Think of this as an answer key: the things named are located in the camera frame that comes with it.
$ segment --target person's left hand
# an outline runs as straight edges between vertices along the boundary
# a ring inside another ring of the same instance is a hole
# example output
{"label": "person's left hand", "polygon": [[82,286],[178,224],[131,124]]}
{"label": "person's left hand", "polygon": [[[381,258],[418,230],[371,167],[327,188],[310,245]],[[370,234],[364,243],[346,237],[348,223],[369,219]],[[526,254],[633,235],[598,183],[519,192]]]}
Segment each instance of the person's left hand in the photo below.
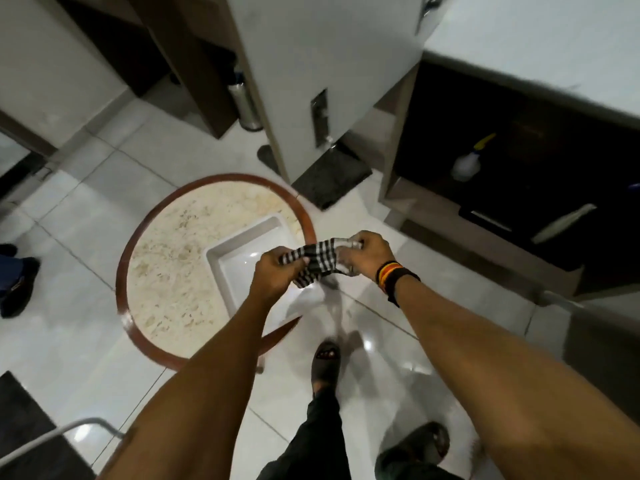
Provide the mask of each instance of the person's left hand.
{"label": "person's left hand", "polygon": [[289,264],[280,264],[278,258],[288,252],[290,252],[289,248],[279,246],[260,257],[260,261],[255,265],[253,281],[249,288],[250,298],[266,300],[268,306],[274,306],[289,284],[308,265],[307,257]]}

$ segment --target another person's foot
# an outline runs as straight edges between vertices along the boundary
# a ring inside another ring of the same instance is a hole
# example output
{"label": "another person's foot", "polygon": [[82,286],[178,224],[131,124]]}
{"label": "another person's foot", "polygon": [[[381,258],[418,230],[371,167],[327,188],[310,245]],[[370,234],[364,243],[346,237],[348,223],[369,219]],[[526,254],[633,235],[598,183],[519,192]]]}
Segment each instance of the another person's foot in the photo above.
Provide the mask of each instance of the another person's foot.
{"label": "another person's foot", "polygon": [[411,461],[439,464],[449,451],[447,428],[436,421],[414,429],[396,448],[403,450]]}
{"label": "another person's foot", "polygon": [[27,307],[33,293],[33,282],[40,270],[40,261],[36,258],[22,259],[22,274],[20,279],[6,292],[0,302],[2,318],[14,318]]}
{"label": "another person's foot", "polygon": [[0,256],[9,256],[10,258],[18,254],[18,248],[13,244],[0,244]]}
{"label": "another person's foot", "polygon": [[326,387],[335,391],[340,375],[340,347],[332,340],[325,340],[316,350],[311,362],[311,387],[314,397]]}

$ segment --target cloth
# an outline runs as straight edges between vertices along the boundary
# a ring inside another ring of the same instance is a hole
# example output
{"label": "cloth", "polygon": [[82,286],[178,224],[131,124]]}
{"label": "cloth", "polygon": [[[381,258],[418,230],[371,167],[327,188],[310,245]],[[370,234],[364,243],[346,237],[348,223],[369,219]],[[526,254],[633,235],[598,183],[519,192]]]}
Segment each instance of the cloth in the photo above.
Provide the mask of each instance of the cloth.
{"label": "cloth", "polygon": [[280,264],[289,264],[305,256],[309,258],[307,267],[293,280],[298,288],[309,286],[323,276],[332,273],[356,276],[358,273],[352,267],[338,263],[336,249],[341,246],[362,249],[362,243],[359,241],[334,237],[327,241],[308,244],[301,248],[294,249],[292,252],[280,257]]}
{"label": "cloth", "polygon": [[[405,452],[391,448],[376,461],[377,480],[460,480],[434,465],[411,463]],[[330,388],[321,390],[307,408],[284,453],[267,463],[258,480],[350,480],[349,460],[342,434],[340,405]]]}
{"label": "cloth", "polygon": [[0,255],[0,296],[18,282],[22,275],[22,259]]}

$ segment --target white door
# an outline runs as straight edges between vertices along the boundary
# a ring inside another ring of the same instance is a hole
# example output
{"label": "white door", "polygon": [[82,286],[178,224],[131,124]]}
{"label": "white door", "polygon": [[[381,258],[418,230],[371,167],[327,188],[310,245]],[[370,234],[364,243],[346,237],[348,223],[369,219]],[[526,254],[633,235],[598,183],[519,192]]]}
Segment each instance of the white door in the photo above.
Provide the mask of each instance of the white door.
{"label": "white door", "polygon": [[337,140],[420,61],[433,25],[419,29],[425,0],[227,1],[290,182],[326,149],[316,148],[311,101],[327,90]]}

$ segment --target checkered cloth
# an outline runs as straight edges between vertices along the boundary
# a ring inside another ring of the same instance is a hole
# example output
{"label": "checkered cloth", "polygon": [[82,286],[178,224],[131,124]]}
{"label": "checkered cloth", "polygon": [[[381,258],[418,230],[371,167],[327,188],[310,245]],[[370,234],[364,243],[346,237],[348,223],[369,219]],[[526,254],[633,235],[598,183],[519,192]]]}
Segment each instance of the checkered cloth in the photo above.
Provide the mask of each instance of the checkered cloth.
{"label": "checkered cloth", "polygon": [[332,273],[356,276],[357,272],[355,272],[352,267],[338,263],[335,250],[340,246],[362,249],[362,243],[360,241],[338,239],[334,237],[328,241],[309,244],[295,249],[292,252],[281,256],[280,264],[289,264],[304,256],[309,258],[309,264],[307,267],[302,270],[295,280],[293,280],[298,288],[309,286],[311,283],[318,281],[323,276]]}

